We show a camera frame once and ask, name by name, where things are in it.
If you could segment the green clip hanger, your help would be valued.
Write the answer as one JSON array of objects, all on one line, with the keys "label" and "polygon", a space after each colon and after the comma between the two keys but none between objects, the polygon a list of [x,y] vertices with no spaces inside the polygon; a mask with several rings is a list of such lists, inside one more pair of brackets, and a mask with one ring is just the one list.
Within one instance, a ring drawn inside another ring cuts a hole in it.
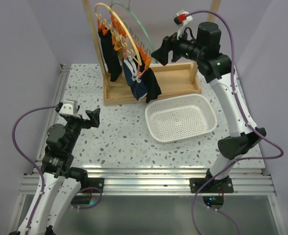
[{"label": "green clip hanger", "polygon": [[151,56],[151,53],[155,51],[155,46],[145,26],[139,17],[131,10],[130,1],[128,1],[128,4],[126,4],[119,0],[112,0],[110,7],[114,9],[115,6],[119,6],[124,9],[126,13],[122,14],[123,23],[131,33],[133,39],[142,46],[142,48],[147,52],[148,56]]}]

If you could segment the black underwear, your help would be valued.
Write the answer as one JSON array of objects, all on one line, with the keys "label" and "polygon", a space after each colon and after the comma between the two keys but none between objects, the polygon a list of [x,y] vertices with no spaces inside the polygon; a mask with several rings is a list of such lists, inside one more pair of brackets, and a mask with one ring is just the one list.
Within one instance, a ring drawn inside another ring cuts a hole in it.
[{"label": "black underwear", "polygon": [[140,79],[144,83],[147,90],[146,103],[149,103],[152,100],[156,100],[158,96],[162,94],[162,92],[153,70],[151,68],[145,70],[145,63],[142,56],[140,56],[140,59],[142,63],[140,66],[140,72],[144,73]]}]

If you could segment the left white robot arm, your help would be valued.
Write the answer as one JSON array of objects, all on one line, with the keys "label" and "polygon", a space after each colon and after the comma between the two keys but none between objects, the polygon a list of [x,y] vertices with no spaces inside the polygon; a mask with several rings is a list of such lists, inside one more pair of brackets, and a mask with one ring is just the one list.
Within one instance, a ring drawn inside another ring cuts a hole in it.
[{"label": "left white robot arm", "polygon": [[100,108],[86,110],[88,119],[78,114],[79,108],[65,102],[54,106],[66,124],[54,124],[47,131],[42,166],[34,165],[40,175],[35,195],[24,220],[12,234],[53,235],[77,194],[102,194],[100,187],[90,183],[86,170],[72,167],[72,152],[81,131],[100,124]]}]

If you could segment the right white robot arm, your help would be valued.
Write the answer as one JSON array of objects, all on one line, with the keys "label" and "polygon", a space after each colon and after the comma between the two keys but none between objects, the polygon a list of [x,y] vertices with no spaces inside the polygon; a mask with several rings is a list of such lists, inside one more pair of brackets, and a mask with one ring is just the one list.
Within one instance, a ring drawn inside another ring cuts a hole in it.
[{"label": "right white robot arm", "polygon": [[206,173],[205,186],[216,192],[229,177],[231,164],[254,148],[266,130],[259,128],[241,97],[234,77],[231,59],[220,52],[221,30],[216,23],[203,22],[198,26],[196,38],[188,39],[187,33],[174,33],[162,40],[152,57],[167,65],[168,54],[173,52],[172,62],[186,58],[197,63],[199,72],[215,92],[229,128],[229,136],[218,141],[219,155]]}]

